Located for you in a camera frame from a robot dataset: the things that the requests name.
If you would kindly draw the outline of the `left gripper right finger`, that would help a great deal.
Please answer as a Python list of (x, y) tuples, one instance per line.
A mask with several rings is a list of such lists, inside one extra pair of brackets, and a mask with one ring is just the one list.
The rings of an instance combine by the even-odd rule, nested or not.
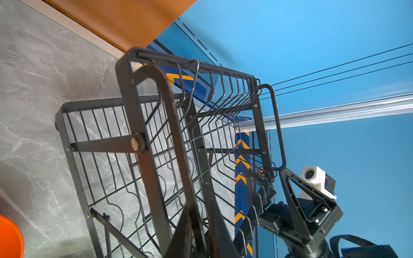
[(209, 203), (209, 242), (211, 258), (241, 258), (231, 240), (216, 201)]

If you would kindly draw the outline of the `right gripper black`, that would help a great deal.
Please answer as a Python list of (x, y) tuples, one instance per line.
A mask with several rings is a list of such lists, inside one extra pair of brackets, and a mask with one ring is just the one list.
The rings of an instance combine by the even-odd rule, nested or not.
[(239, 254), (253, 254), (251, 241), (260, 225), (284, 241), (287, 258), (333, 258), (326, 238), (343, 217), (336, 203), (335, 179), (319, 167), (305, 167), (301, 175), (284, 167), (279, 178), (287, 204), (267, 207), (276, 194), (267, 175), (251, 169), (242, 175), (247, 196), (241, 198), (244, 207), (235, 209), (233, 240)]

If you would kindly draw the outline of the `black wire dish rack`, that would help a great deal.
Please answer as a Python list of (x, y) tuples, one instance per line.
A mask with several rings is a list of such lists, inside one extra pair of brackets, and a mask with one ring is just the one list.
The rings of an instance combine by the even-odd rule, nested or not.
[(190, 258), (210, 258), (209, 203), (233, 242), (247, 169), (270, 174), (261, 101), (273, 88), (252, 75), (134, 48), (117, 61), (121, 96), (68, 102), (55, 116), (98, 258), (163, 258), (187, 206)]

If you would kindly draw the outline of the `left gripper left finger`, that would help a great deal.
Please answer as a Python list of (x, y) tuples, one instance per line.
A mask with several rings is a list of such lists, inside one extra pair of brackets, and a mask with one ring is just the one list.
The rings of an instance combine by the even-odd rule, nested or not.
[(185, 205), (164, 258), (190, 258), (192, 234), (190, 214)]

